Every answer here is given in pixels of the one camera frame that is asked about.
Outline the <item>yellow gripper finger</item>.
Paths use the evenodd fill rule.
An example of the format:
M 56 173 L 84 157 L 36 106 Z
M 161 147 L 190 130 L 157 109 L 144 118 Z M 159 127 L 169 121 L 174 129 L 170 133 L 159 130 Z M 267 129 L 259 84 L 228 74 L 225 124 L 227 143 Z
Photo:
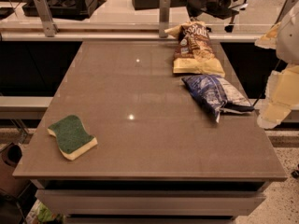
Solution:
M 299 105 L 299 65 L 288 64 L 281 72 L 271 72 L 257 123 L 261 128 L 273 129 L 296 105 Z
M 263 49 L 275 49 L 277 47 L 279 26 L 280 22 L 273 25 L 267 33 L 265 33 L 255 41 L 255 46 Z

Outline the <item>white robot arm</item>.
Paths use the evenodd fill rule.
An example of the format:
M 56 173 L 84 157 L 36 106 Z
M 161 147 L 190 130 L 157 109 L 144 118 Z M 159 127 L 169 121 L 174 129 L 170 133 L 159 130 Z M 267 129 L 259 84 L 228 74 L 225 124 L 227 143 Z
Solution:
M 272 71 L 265 88 L 265 100 L 257 123 L 273 129 L 299 105 L 299 10 L 293 7 L 266 34 L 255 41 L 264 49 L 274 49 L 287 64 L 281 72 Z

